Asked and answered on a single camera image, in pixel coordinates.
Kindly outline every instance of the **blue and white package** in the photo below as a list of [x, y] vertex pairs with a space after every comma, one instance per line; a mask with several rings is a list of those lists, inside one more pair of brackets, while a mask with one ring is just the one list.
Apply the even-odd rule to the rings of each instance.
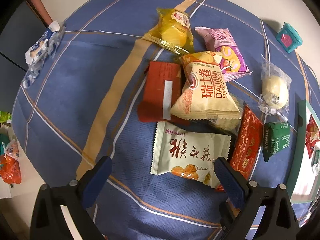
[[26, 63], [30, 74], [22, 81], [23, 88], [30, 87], [40, 74], [48, 57], [54, 57], [66, 27], [60, 27], [57, 21], [52, 22], [41, 38], [26, 52]]
[[26, 63], [30, 66], [30, 69], [33, 69], [39, 59], [47, 56], [49, 41], [59, 30], [59, 23], [57, 21], [52, 22], [40, 39], [28, 49]]

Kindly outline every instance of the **red patterned package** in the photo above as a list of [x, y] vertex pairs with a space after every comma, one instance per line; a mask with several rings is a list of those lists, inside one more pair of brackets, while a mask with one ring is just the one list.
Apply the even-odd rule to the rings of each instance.
[[[230, 166], [248, 179], [254, 167], [259, 147], [262, 142], [263, 123], [256, 117], [247, 104], [236, 142], [236, 147], [230, 160]], [[220, 185], [217, 190], [224, 190]]]
[[168, 62], [150, 61], [143, 100], [138, 105], [141, 122], [171, 121], [188, 125], [172, 114], [170, 109], [181, 95], [180, 65]]
[[318, 141], [320, 141], [319, 128], [316, 124], [315, 119], [313, 119], [313, 116], [310, 115], [306, 131], [306, 147], [308, 150], [309, 159], [311, 158], [316, 142]]

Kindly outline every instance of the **pink snack package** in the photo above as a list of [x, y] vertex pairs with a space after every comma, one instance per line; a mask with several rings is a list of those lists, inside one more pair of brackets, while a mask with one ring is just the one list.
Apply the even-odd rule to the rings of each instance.
[[222, 53], [220, 68], [225, 82], [252, 73], [244, 62], [238, 46], [228, 29], [196, 27], [195, 30], [204, 38], [207, 50]]

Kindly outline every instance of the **blue gripper pad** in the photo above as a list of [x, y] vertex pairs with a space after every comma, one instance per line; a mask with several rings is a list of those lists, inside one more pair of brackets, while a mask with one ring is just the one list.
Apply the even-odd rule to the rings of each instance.
[[103, 156], [92, 170], [79, 181], [81, 204], [84, 209], [92, 207], [112, 171], [112, 160]]
[[214, 172], [233, 206], [243, 209], [245, 200], [249, 195], [249, 188], [246, 185], [247, 180], [238, 171], [234, 171], [223, 157], [215, 160]]

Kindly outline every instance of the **red snack package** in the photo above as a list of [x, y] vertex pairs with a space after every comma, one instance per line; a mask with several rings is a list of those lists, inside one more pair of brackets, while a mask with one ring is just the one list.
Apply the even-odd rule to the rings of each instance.
[[138, 106], [141, 122], [171, 121], [189, 124], [172, 114], [170, 109], [181, 95], [180, 65], [150, 61], [143, 100]]
[[309, 159], [311, 158], [316, 142], [318, 141], [320, 141], [319, 128], [316, 124], [315, 119], [313, 119], [313, 116], [310, 115], [306, 131], [306, 147], [308, 150]]
[[5, 183], [21, 183], [21, 172], [17, 160], [8, 155], [1, 155], [0, 164], [3, 164], [3, 167], [0, 169], [0, 175]]
[[[248, 179], [255, 164], [259, 147], [262, 142], [263, 123], [256, 117], [247, 104], [236, 142], [236, 147], [230, 160], [230, 166]], [[224, 190], [220, 185], [217, 190]]]

